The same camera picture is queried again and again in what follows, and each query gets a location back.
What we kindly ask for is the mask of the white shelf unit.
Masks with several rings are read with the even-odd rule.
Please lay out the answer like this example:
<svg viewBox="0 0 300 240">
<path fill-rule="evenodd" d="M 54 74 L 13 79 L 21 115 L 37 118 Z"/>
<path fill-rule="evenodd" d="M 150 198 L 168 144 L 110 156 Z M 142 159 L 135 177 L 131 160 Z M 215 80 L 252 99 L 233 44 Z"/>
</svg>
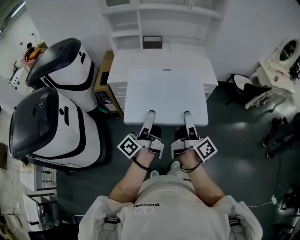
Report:
<svg viewBox="0 0 300 240">
<path fill-rule="evenodd" d="M 162 36 L 163 44 L 205 47 L 215 38 L 229 0 L 139 0 L 135 9 L 108 9 L 99 0 L 114 54 L 143 49 L 143 36 Z"/>
</svg>

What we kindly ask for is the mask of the translucent plastic box file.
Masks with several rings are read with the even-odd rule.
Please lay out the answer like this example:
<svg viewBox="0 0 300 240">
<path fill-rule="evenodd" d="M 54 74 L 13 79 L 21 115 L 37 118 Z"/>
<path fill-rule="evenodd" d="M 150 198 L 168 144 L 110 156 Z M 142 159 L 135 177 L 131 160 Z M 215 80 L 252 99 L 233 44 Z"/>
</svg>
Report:
<svg viewBox="0 0 300 240">
<path fill-rule="evenodd" d="M 197 127 L 209 122 L 203 82 L 187 70 L 129 70 L 124 123 L 141 125 L 150 110 L 156 113 L 156 125 L 183 125 L 186 111 Z"/>
</svg>

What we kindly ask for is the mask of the dark brown box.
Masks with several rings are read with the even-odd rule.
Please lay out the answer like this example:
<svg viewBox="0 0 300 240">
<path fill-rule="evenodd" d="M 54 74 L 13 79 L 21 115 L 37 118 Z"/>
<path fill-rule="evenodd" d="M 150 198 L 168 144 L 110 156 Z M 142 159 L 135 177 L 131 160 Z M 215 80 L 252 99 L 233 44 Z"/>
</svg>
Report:
<svg viewBox="0 0 300 240">
<path fill-rule="evenodd" d="M 162 49 L 162 36 L 143 36 L 143 49 Z"/>
</svg>

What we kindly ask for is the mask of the white black machine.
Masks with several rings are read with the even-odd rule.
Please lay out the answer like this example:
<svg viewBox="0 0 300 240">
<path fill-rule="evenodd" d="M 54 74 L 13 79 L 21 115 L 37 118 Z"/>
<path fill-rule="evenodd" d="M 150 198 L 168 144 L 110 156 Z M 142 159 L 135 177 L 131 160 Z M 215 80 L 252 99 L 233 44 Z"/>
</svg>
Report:
<svg viewBox="0 0 300 240">
<path fill-rule="evenodd" d="M 50 87 L 33 91 L 15 107 L 8 148 L 14 159 L 61 171 L 104 165 L 112 152 L 106 124 Z"/>
<path fill-rule="evenodd" d="M 55 88 L 86 113 L 98 108 L 94 86 L 98 68 L 77 38 L 68 38 L 48 47 L 36 60 L 26 85 L 37 90 Z"/>
</svg>

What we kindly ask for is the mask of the black chair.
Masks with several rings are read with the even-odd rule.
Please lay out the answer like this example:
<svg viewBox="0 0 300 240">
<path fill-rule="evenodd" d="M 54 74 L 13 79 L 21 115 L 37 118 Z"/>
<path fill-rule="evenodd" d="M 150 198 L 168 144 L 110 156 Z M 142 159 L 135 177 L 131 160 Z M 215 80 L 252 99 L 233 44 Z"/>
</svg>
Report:
<svg viewBox="0 0 300 240">
<path fill-rule="evenodd" d="M 257 97 L 269 90 L 271 90 L 268 86 L 261 86 L 261 85 L 255 85 L 252 82 L 252 85 L 246 84 L 243 93 L 240 95 L 237 92 L 237 88 L 235 84 L 233 83 L 233 77 L 236 74 L 230 74 L 230 77 L 226 80 L 225 83 L 231 82 L 233 84 L 233 87 L 229 89 L 229 100 L 226 103 L 226 105 L 229 105 L 230 103 L 238 103 L 241 105 L 246 105 L 248 102 L 250 102 L 254 97 Z"/>
</svg>

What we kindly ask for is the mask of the brown wooden side cabinet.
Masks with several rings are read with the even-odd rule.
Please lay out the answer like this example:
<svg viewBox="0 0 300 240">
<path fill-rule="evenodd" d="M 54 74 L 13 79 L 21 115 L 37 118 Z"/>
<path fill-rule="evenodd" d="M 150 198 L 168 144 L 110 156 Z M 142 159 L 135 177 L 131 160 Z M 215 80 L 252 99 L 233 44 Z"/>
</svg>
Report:
<svg viewBox="0 0 300 240">
<path fill-rule="evenodd" d="M 113 117 L 122 117 L 124 116 L 123 111 L 121 110 L 110 85 L 100 85 L 101 73 L 110 71 L 113 63 L 114 54 L 113 51 L 106 51 L 102 59 L 102 64 L 96 79 L 94 86 L 94 92 L 97 98 L 101 101 L 103 106 L 106 108 L 109 114 Z"/>
</svg>

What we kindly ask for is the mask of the black wrist bands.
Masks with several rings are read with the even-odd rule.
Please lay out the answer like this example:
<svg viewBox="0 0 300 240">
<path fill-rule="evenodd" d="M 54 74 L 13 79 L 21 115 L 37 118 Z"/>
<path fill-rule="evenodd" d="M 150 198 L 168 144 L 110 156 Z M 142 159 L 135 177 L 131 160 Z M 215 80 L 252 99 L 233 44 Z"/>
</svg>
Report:
<svg viewBox="0 0 300 240">
<path fill-rule="evenodd" d="M 195 165 L 192 166 L 187 166 L 185 167 L 183 164 L 180 164 L 180 169 L 184 172 L 184 173 L 190 173 L 192 171 L 194 171 L 198 166 L 201 165 L 201 162 L 198 162 Z"/>
</svg>

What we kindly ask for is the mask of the black metal stand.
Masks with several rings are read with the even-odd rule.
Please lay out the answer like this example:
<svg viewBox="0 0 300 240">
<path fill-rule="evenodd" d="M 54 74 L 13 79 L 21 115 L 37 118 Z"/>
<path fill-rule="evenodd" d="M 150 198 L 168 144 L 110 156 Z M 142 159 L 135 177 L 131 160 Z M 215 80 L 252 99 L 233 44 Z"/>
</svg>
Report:
<svg viewBox="0 0 300 240">
<path fill-rule="evenodd" d="M 284 194 L 280 210 L 284 217 L 283 230 L 291 234 L 300 220 L 300 185 L 291 183 Z"/>
</svg>

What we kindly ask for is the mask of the white power strip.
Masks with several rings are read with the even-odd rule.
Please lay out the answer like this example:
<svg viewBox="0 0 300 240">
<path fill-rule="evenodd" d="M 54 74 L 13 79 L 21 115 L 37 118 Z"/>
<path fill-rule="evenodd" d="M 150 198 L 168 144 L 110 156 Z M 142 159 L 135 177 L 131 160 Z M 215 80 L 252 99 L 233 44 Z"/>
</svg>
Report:
<svg viewBox="0 0 300 240">
<path fill-rule="evenodd" d="M 23 79 L 23 70 L 24 68 L 18 69 L 12 76 L 10 84 L 13 86 L 15 90 L 18 88 L 18 86 L 20 85 Z"/>
</svg>

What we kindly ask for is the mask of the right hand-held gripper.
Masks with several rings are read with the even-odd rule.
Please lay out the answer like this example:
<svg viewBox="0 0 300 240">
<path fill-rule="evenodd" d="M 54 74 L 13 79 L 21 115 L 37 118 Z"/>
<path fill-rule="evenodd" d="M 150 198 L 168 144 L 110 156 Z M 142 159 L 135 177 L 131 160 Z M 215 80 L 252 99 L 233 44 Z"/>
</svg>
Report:
<svg viewBox="0 0 300 240">
<path fill-rule="evenodd" d="M 175 141 L 171 144 L 172 159 L 185 153 L 186 149 L 192 149 L 204 163 L 218 152 L 211 139 L 200 137 L 195 128 L 190 111 L 184 112 L 185 126 L 175 132 Z"/>
</svg>

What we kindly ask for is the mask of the person's right white shoe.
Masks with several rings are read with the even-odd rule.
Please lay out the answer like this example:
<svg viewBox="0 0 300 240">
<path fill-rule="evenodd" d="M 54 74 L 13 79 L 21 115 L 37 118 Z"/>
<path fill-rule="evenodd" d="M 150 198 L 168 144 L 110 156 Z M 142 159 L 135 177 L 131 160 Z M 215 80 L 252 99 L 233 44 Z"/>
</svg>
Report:
<svg viewBox="0 0 300 240">
<path fill-rule="evenodd" d="M 180 162 L 179 161 L 172 162 L 170 171 L 167 173 L 167 175 L 180 176 L 180 174 L 181 174 Z"/>
</svg>

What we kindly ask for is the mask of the black metal rack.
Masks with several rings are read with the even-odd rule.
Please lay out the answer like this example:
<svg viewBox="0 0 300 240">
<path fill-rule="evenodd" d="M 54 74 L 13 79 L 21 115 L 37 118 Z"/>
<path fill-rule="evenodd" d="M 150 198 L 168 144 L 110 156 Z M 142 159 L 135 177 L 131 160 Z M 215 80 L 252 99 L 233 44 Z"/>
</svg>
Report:
<svg viewBox="0 0 300 240">
<path fill-rule="evenodd" d="M 43 231 L 60 224 L 58 202 L 54 193 L 23 194 L 23 203 L 30 231 Z"/>
</svg>

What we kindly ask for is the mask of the white black machine upper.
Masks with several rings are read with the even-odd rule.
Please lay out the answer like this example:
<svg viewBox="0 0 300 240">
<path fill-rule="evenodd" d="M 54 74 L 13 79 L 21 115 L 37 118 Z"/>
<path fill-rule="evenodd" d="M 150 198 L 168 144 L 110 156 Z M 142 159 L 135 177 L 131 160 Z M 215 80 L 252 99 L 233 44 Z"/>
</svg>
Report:
<svg viewBox="0 0 300 240">
<path fill-rule="evenodd" d="M 48 47 L 36 60 L 26 85 L 37 90 L 55 88 L 86 113 L 98 108 L 94 86 L 98 68 L 77 38 L 68 38 Z"/>
</svg>

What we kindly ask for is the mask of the person's right forearm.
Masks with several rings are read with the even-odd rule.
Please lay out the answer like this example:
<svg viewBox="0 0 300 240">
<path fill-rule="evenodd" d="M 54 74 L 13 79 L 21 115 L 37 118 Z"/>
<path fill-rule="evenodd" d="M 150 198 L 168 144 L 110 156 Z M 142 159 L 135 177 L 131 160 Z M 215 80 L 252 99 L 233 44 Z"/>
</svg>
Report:
<svg viewBox="0 0 300 240">
<path fill-rule="evenodd" d="M 181 163 L 187 167 L 197 164 L 200 160 L 192 149 L 180 155 Z M 198 197 L 209 207 L 225 197 L 221 188 L 208 176 L 202 165 L 187 173 Z"/>
</svg>

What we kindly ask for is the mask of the white ornate vanity table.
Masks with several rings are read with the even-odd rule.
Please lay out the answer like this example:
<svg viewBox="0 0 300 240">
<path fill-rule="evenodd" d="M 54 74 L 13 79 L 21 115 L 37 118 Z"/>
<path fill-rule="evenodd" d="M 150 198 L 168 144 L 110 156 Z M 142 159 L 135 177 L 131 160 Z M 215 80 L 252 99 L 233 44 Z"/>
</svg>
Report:
<svg viewBox="0 0 300 240">
<path fill-rule="evenodd" d="M 298 39 L 298 54 L 297 58 L 290 63 L 280 62 L 279 55 L 281 50 L 281 44 L 287 40 Z M 280 100 L 273 106 L 274 111 L 276 107 L 282 105 L 290 96 L 295 94 L 294 83 L 292 82 L 292 76 L 290 69 L 296 63 L 300 57 L 300 37 L 289 36 L 286 37 L 274 50 L 274 52 L 266 59 L 259 61 L 259 67 L 250 76 L 250 79 L 258 79 L 261 86 L 268 86 L 271 90 L 254 97 L 250 102 L 245 105 L 246 109 L 250 107 L 259 107 L 265 105 L 275 97 L 279 97 Z"/>
</svg>

